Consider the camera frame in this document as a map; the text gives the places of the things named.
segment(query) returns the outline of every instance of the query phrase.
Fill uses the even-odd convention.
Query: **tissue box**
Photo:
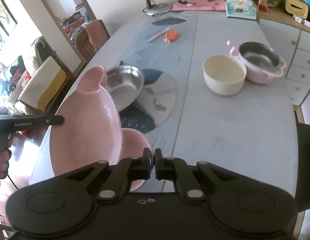
[[[245,2],[225,2],[227,17],[256,20],[257,8]]]

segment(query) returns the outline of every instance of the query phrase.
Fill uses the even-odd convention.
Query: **orange toy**
[[[177,39],[178,35],[179,35],[179,32],[176,30],[168,31],[165,35],[164,41],[168,43],[173,42]]]

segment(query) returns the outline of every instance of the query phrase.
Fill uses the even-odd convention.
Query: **white bowl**
[[[221,96],[230,96],[241,90],[247,70],[238,58],[215,55],[204,62],[203,73],[210,90]]]

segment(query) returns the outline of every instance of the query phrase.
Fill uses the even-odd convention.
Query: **silver rivet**
[[[138,200],[138,203],[144,205],[147,204],[147,201],[145,199],[140,199]]]
[[[112,198],[115,196],[115,192],[109,189],[103,190],[99,193],[99,196],[102,198]]]
[[[191,189],[187,192],[188,197],[191,197],[191,198],[199,198],[199,197],[202,197],[203,194],[204,193],[198,189]]]
[[[148,202],[150,202],[150,203],[152,203],[152,202],[155,202],[155,201],[156,201],[156,199],[155,199],[155,198],[153,198],[153,197],[150,197],[150,198],[148,198],[148,199],[147,199],[147,201],[148,201]]]

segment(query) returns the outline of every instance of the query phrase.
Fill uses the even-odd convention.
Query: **finger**
[[[9,160],[10,154],[8,151],[0,153],[0,163],[7,162]]]
[[[5,173],[4,172],[0,172],[0,179],[3,179],[5,177]]]
[[[12,142],[11,142],[11,140],[10,140],[10,139],[8,139],[8,140],[7,140],[6,147],[7,147],[7,148],[12,147]]]
[[[5,171],[8,168],[7,163],[0,163],[0,172]]]

